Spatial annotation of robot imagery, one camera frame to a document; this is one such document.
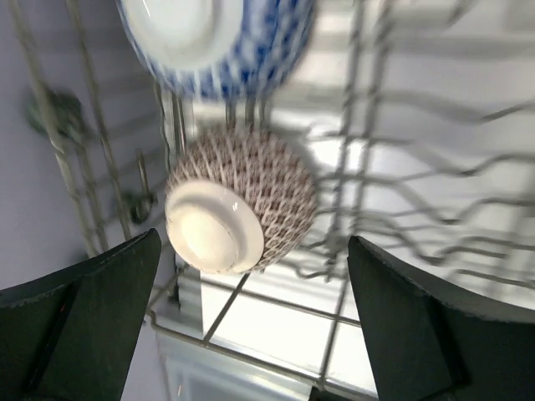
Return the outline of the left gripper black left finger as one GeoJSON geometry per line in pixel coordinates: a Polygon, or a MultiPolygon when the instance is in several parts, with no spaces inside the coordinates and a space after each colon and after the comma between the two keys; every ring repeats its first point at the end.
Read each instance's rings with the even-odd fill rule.
{"type": "Polygon", "coordinates": [[[119,400],[161,257],[156,229],[1,291],[3,400],[119,400]]]}

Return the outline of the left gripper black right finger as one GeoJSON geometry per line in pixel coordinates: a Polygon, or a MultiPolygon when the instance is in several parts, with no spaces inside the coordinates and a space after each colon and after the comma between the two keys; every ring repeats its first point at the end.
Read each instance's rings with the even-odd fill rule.
{"type": "Polygon", "coordinates": [[[534,311],[412,266],[361,236],[348,268],[381,400],[532,400],[534,311]]]}

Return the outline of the brown geometric pattern bowl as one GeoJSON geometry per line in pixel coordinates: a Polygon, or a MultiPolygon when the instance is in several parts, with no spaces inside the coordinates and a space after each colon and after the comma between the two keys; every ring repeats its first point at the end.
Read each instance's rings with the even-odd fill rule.
{"type": "Polygon", "coordinates": [[[279,261],[318,213],[308,162],[268,129],[208,126],[166,185],[166,233],[201,272],[244,273],[279,261]]]}

